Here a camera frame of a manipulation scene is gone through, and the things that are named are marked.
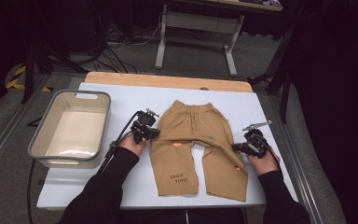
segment person's hand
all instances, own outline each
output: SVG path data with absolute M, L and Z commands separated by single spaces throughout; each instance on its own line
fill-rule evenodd
M 271 151 L 275 158 L 280 161 L 281 159 L 275 154 L 274 150 Z M 266 155 L 261 159 L 258 159 L 253 155 L 246 155 L 246 157 L 248 158 L 248 161 L 255 167 L 255 172 L 257 175 L 263 175 L 271 171 L 279 170 L 277 163 L 269 152 L 267 152 Z
M 130 136 L 125 137 L 123 140 L 121 140 L 119 146 L 124 147 L 128 149 L 129 151 L 135 153 L 138 157 L 141 157 L 142 151 L 145 147 L 149 145 L 149 141 L 143 141 L 139 144 L 135 143 L 135 140 L 133 139 L 133 134 Z

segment white bin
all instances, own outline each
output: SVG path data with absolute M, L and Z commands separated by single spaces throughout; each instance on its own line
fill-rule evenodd
M 95 168 L 101 160 L 110 96 L 102 91 L 58 91 L 28 146 L 51 168 Z

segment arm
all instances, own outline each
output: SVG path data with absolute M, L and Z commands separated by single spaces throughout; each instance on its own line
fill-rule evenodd
M 310 215 L 301 204 L 292 199 L 289 190 L 283 182 L 278 165 L 273 160 L 271 154 L 267 153 L 262 159 L 249 155 L 247 157 L 249 162 L 255 167 L 266 196 L 267 204 L 264 213 L 264 223 L 310 223 Z
M 68 204 L 60 223 L 116 223 L 122 185 L 147 144 L 136 145 L 132 136 L 125 138 L 103 172 L 94 175 Z

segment table leg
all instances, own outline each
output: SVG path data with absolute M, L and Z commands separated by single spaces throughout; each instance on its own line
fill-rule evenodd
M 167 27 L 167 5 L 164 5 L 162 9 L 161 15 L 161 30 L 160 30 L 160 40 L 158 45 L 158 52 L 156 58 L 156 65 L 157 69 L 162 68 L 162 62 L 164 60 L 164 51 L 165 51 L 165 30 Z
M 234 59 L 232 58 L 231 52 L 234 49 L 235 42 L 237 41 L 237 37 L 240 33 L 241 26 L 243 23 L 243 18 L 244 18 L 244 16 L 238 17 L 238 22 L 235 25 L 234 33 L 231 36 L 231 42 L 228 46 L 225 46 L 225 54 L 226 54 L 226 60 L 227 60 L 227 64 L 228 64 L 228 70 L 229 70 L 229 74 L 232 77 L 237 76 L 237 70 L 235 69 Z

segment khaki trousers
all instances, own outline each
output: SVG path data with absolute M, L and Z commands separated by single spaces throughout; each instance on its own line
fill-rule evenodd
M 199 180 L 191 147 L 205 147 L 202 157 L 208 194 L 246 201 L 248 174 L 226 118 L 207 105 L 175 101 L 158 122 L 160 134 L 151 144 L 150 158 L 158 195 L 197 194 Z

